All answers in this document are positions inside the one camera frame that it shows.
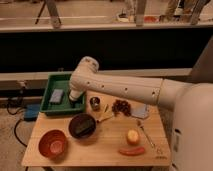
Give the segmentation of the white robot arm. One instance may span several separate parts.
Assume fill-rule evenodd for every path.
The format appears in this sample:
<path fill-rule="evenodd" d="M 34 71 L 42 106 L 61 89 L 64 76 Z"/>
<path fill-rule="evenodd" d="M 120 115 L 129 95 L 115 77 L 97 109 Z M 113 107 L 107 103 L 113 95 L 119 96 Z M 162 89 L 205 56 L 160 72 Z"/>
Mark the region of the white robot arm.
<path fill-rule="evenodd" d="M 169 171 L 213 171 L 213 83 L 102 75 L 96 59 L 81 59 L 71 74 L 69 98 L 87 90 L 173 111 Z"/>

